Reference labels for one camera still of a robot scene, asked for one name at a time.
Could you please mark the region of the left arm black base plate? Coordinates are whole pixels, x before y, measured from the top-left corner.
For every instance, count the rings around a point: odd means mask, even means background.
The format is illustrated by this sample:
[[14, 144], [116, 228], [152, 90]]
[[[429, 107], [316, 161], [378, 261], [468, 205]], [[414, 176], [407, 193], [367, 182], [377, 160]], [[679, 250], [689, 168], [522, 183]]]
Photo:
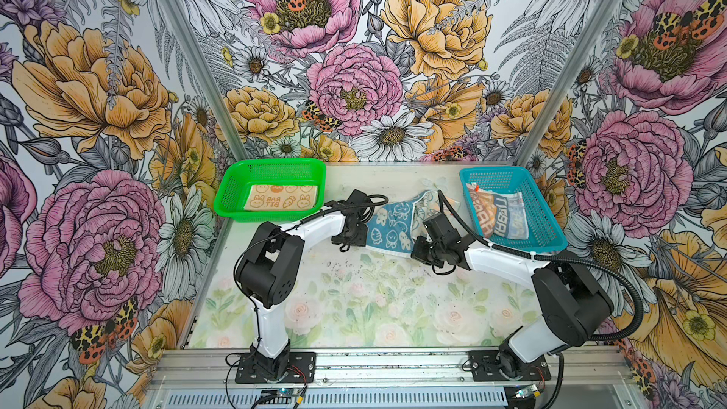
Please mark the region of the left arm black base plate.
[[282, 352], [278, 358], [244, 353], [237, 365], [236, 384], [311, 384], [314, 381], [315, 352]]

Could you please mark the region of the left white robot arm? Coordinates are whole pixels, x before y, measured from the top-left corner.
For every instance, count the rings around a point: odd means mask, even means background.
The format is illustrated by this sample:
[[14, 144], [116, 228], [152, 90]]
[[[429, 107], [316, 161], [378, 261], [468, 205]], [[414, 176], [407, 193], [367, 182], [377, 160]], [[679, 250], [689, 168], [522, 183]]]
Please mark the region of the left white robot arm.
[[303, 255], [320, 242], [346, 253], [367, 244], [367, 223], [384, 195], [359, 189], [344, 201], [330, 201], [318, 212], [289, 225], [262, 223], [233, 270], [234, 282], [253, 304], [254, 340], [239, 368], [268, 382], [279, 382], [293, 369], [291, 340], [285, 327], [285, 302], [291, 295]]

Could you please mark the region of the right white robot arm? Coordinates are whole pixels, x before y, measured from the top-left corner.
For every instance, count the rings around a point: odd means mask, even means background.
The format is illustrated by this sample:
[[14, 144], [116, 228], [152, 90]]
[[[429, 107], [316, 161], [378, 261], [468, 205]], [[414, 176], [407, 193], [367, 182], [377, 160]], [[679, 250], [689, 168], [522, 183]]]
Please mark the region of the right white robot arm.
[[441, 213], [424, 227], [426, 234], [416, 238], [411, 253], [416, 261], [499, 276], [535, 293], [541, 314], [498, 348], [495, 363], [507, 379], [522, 378], [545, 354], [582, 346], [613, 310], [607, 292], [571, 253], [541, 257], [472, 234], [462, 236]]

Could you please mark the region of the blue bunny towel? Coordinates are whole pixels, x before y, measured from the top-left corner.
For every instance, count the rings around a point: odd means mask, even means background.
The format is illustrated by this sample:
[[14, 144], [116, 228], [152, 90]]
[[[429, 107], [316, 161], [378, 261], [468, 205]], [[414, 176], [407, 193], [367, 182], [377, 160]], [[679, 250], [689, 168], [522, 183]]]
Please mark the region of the blue bunny towel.
[[409, 201], [377, 208], [367, 223], [367, 249], [408, 258], [418, 237], [427, 237], [424, 221], [440, 213], [437, 191], [426, 190]]

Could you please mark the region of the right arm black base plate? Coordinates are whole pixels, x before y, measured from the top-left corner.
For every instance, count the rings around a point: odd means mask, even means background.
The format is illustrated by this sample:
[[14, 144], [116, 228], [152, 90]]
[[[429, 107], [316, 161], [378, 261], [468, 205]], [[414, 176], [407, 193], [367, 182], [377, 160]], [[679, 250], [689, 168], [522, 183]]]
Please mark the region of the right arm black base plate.
[[543, 357], [525, 363], [500, 350], [470, 350], [467, 365], [475, 382], [546, 382], [551, 379]]

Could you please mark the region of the green plastic basket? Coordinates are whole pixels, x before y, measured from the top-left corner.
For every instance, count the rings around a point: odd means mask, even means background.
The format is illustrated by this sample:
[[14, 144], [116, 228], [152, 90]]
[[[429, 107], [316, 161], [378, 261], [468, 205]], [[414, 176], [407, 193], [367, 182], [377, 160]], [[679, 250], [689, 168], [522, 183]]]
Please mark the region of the green plastic basket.
[[323, 206], [326, 176], [326, 165], [317, 159], [240, 161], [226, 170], [214, 211], [239, 223], [300, 220]]

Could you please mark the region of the orange bunny towel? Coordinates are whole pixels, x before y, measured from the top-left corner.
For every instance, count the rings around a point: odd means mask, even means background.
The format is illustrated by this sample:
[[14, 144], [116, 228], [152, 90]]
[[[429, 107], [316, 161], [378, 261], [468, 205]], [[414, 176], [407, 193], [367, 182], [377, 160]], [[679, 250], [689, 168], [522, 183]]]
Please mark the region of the orange bunny towel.
[[249, 211], [298, 211], [313, 208], [318, 186], [253, 185], [244, 208]]

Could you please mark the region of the teal plastic basket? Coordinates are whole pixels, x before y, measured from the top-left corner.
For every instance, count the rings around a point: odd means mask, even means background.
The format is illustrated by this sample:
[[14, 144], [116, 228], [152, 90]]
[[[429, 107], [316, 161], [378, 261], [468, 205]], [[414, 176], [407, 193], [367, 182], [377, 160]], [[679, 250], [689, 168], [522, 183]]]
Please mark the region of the teal plastic basket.
[[475, 232], [510, 248], [553, 255], [568, 246], [530, 173], [519, 167], [472, 167], [459, 174]]

